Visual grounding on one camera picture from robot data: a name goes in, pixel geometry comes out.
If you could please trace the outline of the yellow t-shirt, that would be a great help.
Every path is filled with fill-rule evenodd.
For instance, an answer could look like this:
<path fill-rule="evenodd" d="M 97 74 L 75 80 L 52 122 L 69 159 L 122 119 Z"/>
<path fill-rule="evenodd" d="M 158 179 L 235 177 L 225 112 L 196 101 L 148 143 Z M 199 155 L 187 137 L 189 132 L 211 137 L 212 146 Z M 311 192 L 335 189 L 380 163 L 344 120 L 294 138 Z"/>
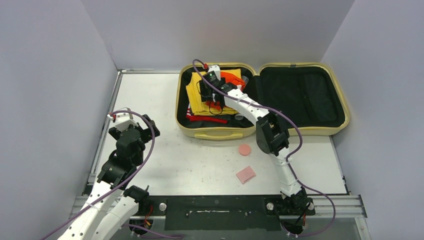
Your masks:
<path fill-rule="evenodd" d="M 238 112 L 230 107 L 224 106 L 223 110 L 219 103 L 209 106 L 208 103 L 202 102 L 200 94 L 199 81 L 202 81 L 198 73 L 193 72 L 189 84 L 186 86 L 186 92 L 191 106 L 191 111 L 196 116 L 214 116 L 214 115 L 233 115 Z"/>

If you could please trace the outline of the orange t-shirt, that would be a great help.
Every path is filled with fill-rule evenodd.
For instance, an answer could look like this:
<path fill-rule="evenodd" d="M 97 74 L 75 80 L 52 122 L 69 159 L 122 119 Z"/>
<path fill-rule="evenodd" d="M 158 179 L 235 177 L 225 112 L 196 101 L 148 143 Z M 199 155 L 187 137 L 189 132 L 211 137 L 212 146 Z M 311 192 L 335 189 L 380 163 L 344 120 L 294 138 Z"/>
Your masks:
<path fill-rule="evenodd" d="M 225 78 L 225 82 L 228 84 L 228 88 L 226 88 L 225 92 L 223 92 L 223 93 L 228 93 L 228 91 L 230 91 L 232 89 L 236 89 L 236 88 L 243 91 L 243 89 L 246 86 L 246 84 L 244 83 L 244 81 L 242 80 L 241 77 L 239 77 L 239 76 L 237 76 L 233 73 L 230 73 L 230 72 L 223 72 L 221 74 L 221 78 Z M 212 101 L 211 102 L 207 101 L 205 103 L 208 103 L 210 107 L 212 106 L 212 104 L 219 104 L 221 110 L 223 110 L 223 108 L 226 106 L 225 102 L 224 103 L 215 103 L 215 102 L 212 102 Z"/>

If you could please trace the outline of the red printed t-shirt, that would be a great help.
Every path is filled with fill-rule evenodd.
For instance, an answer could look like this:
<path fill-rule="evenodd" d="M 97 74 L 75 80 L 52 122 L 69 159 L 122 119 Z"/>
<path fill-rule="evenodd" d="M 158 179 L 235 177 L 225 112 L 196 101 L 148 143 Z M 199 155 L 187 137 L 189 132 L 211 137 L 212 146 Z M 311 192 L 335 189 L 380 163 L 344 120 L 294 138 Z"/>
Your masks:
<path fill-rule="evenodd" d="M 186 118 L 190 122 L 212 122 L 212 123 L 220 123 L 220 124 L 227 124 L 229 120 L 220 118 L 220 117 L 212 117 L 212 116 L 203 116 L 203 115 L 194 115 L 192 112 L 191 105 L 188 104 L 187 112 L 186 112 Z"/>

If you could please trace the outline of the clear plastic cup bottle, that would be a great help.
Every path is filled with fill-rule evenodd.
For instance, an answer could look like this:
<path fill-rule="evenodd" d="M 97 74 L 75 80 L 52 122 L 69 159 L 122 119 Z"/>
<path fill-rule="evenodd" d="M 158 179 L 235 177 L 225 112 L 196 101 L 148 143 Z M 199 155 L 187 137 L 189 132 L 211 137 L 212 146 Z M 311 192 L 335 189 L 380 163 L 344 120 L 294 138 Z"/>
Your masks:
<path fill-rule="evenodd" d="M 242 75 L 242 76 L 241 76 L 241 79 L 244 81 L 244 84 L 245 84 L 245 85 L 247 85 L 247 84 L 248 84 L 248 82 L 249 82 L 249 78 L 248 78 L 247 76 Z"/>

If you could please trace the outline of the round pink soap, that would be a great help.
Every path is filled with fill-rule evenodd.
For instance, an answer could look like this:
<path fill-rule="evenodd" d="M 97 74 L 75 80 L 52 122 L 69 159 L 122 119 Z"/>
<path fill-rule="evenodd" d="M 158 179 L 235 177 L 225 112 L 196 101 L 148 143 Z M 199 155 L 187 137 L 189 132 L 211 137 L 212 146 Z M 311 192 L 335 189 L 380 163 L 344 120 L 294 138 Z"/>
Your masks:
<path fill-rule="evenodd" d="M 238 147 L 238 153 L 241 156 L 244 156 L 244 157 L 249 156 L 251 152 L 252 152 L 252 148 L 248 144 L 241 144 Z"/>

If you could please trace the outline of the pink square sponge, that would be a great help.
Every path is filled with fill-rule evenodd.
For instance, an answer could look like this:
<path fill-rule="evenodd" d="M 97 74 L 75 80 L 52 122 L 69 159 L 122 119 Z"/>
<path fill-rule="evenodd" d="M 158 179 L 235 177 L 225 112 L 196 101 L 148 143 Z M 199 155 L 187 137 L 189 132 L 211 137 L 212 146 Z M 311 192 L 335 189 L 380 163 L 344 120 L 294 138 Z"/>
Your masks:
<path fill-rule="evenodd" d="M 251 166 L 247 166 L 241 171 L 239 171 L 238 173 L 236 173 L 236 177 L 242 185 L 250 181 L 255 176 L 256 176 L 256 173 L 254 172 Z"/>

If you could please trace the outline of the yellow suitcase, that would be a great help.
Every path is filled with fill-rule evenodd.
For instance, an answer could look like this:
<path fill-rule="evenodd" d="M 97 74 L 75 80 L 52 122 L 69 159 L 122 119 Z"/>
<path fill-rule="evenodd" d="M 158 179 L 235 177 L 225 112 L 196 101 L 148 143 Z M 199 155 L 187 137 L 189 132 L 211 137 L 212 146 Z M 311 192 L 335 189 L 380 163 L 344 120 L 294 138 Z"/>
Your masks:
<path fill-rule="evenodd" d="M 331 136 L 350 122 L 350 111 L 335 74 L 318 62 L 271 62 L 258 71 L 241 62 L 221 62 L 223 72 L 238 77 L 246 76 L 249 82 L 244 92 L 259 104 L 281 111 L 304 136 Z M 227 124 L 196 121 L 186 118 L 189 98 L 186 86 L 192 73 L 203 73 L 200 64 L 187 65 L 179 74 L 175 118 L 184 135 L 205 140 L 229 140 L 247 137 L 255 126 L 247 119 L 236 120 L 235 114 L 218 114 Z"/>

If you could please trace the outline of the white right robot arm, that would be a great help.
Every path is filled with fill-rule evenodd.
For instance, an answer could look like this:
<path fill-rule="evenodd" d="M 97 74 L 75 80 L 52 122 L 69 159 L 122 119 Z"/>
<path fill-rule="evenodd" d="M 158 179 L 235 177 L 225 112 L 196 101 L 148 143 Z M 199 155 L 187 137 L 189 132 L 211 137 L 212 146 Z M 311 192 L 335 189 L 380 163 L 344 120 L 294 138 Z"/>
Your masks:
<path fill-rule="evenodd" d="M 294 123 L 280 111 L 263 106 L 243 93 L 233 83 L 220 79 L 218 71 L 199 75 L 213 99 L 236 110 L 255 125 L 256 144 L 274 165 L 284 210 L 289 214 L 298 211 L 300 216 L 315 211 L 313 201 L 306 194 L 306 187 L 298 179 L 290 158 L 298 151 L 289 151 L 288 124 Z"/>

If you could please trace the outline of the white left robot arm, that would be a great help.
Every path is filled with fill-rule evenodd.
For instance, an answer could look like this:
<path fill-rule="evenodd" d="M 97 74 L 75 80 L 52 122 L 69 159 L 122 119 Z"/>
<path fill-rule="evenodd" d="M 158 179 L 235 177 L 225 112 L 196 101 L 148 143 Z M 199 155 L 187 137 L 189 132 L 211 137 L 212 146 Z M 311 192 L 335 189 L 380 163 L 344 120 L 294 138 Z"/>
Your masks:
<path fill-rule="evenodd" d="M 150 158 L 153 149 L 145 153 L 146 145 L 155 144 L 160 131 L 146 114 L 117 110 L 108 117 L 115 149 L 100 168 L 81 210 L 66 224 L 61 240 L 108 240 L 133 214 L 149 210 L 148 190 L 129 183 Z"/>

